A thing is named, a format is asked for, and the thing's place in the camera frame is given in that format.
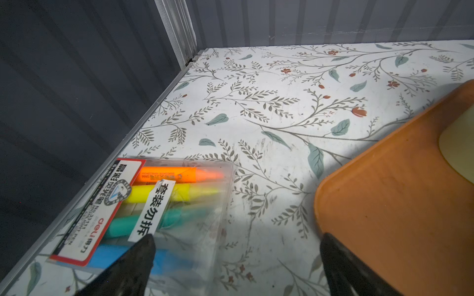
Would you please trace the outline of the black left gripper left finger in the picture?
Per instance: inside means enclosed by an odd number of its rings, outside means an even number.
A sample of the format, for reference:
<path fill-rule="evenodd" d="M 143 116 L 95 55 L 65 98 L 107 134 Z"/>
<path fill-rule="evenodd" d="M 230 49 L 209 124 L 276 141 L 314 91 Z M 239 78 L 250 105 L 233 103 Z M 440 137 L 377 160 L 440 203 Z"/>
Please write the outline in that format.
<path fill-rule="evenodd" d="M 76 294 L 78 296 L 142 296 L 156 254 L 153 236 L 145 235 Z"/>

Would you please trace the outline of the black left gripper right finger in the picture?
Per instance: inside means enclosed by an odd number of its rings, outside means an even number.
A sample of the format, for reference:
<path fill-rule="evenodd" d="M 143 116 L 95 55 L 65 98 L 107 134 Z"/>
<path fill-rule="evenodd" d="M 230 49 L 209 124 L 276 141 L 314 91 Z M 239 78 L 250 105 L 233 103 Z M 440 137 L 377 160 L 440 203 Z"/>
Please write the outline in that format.
<path fill-rule="evenodd" d="M 320 243 L 325 276 L 333 296 L 399 296 L 400 293 L 330 233 Z"/>

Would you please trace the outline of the orange plastic tray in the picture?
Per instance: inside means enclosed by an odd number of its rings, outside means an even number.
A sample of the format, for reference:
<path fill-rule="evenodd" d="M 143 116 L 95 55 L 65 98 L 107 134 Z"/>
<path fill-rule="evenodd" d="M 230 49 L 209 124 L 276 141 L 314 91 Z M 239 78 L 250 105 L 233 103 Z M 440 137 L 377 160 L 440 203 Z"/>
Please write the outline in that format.
<path fill-rule="evenodd" d="M 474 293 L 474 185 L 441 133 L 474 104 L 468 81 L 326 177 L 316 222 L 406 296 Z"/>

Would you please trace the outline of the light green mug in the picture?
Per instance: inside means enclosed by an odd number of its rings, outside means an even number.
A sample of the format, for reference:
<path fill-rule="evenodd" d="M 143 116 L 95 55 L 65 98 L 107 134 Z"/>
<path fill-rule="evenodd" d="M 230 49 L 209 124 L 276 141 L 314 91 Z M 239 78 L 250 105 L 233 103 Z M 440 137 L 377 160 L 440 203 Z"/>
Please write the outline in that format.
<path fill-rule="evenodd" d="M 442 133 L 439 149 L 447 163 L 474 183 L 474 107 L 455 119 Z"/>

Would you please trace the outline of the clear highlighter pen pack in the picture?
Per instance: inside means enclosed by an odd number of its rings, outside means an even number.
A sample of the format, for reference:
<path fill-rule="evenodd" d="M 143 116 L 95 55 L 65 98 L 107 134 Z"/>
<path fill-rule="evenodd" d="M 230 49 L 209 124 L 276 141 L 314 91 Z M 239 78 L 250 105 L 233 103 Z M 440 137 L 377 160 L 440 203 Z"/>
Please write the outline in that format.
<path fill-rule="evenodd" d="M 99 273 L 151 235 L 150 285 L 204 292 L 216 274 L 234 173 L 221 160 L 116 159 L 83 195 L 48 261 Z"/>

